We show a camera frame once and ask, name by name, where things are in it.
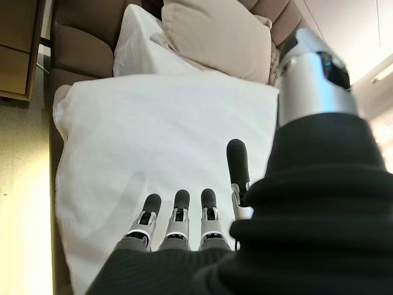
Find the wooden cabinet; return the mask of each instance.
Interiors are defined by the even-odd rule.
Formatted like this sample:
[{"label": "wooden cabinet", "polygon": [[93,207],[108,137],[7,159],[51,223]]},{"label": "wooden cabinet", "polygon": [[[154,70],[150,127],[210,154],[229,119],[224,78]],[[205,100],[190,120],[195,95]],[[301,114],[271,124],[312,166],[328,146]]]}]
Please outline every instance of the wooden cabinet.
[{"label": "wooden cabinet", "polygon": [[0,96],[30,100],[45,0],[0,0]]}]

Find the ceiling light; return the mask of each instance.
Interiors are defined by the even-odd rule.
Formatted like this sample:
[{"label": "ceiling light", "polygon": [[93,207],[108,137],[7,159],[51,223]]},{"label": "ceiling light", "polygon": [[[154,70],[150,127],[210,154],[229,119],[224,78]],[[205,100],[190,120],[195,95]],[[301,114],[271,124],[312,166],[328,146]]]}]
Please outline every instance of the ceiling light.
[{"label": "ceiling light", "polygon": [[376,75],[374,77],[374,79],[371,81],[372,83],[377,83],[380,80],[384,79],[385,77],[387,77],[388,75],[390,75],[391,73],[393,73],[393,64],[391,64],[390,66],[388,66],[386,69],[384,69],[383,71],[381,71],[378,75]]}]

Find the sofa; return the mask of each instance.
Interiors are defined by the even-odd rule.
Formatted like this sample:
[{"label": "sofa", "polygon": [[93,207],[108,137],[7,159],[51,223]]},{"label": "sofa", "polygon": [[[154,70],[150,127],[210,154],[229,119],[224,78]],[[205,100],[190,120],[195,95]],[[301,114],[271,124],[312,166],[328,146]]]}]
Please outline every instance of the sofa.
[{"label": "sofa", "polygon": [[[253,14],[269,18],[272,46],[280,48],[295,29],[306,26],[293,0],[240,0]],[[61,85],[113,76],[114,50],[123,12],[129,4],[143,7],[161,18],[163,0],[54,0],[51,27],[50,91],[45,97],[51,109]],[[63,140],[50,123],[50,175],[52,200],[53,293],[72,294],[69,270],[55,217],[55,177]]]}]

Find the beige pillow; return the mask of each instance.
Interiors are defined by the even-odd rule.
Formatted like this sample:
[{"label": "beige pillow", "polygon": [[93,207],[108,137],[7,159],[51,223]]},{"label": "beige pillow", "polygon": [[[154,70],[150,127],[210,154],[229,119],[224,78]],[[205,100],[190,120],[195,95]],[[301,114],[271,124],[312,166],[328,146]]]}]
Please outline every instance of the beige pillow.
[{"label": "beige pillow", "polygon": [[271,36],[237,0],[164,0],[168,46],[231,76],[266,84]]}]

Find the white pillowcase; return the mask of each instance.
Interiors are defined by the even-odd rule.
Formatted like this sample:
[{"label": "white pillowcase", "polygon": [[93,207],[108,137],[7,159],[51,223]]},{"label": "white pillowcase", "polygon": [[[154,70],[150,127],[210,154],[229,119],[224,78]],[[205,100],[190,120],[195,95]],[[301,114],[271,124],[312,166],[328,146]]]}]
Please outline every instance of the white pillowcase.
[{"label": "white pillowcase", "polygon": [[163,32],[162,22],[142,7],[131,4],[123,16],[115,49],[114,77],[132,74],[182,74],[200,70],[172,51],[150,40]]},{"label": "white pillowcase", "polygon": [[234,215],[227,143],[245,142],[250,179],[261,178],[277,94],[273,87],[211,71],[75,83],[53,110],[64,137],[56,216],[75,294],[86,291],[151,193],[163,200],[154,250],[179,189],[190,192],[192,250],[200,243],[200,195],[207,187],[216,193],[228,238]]}]

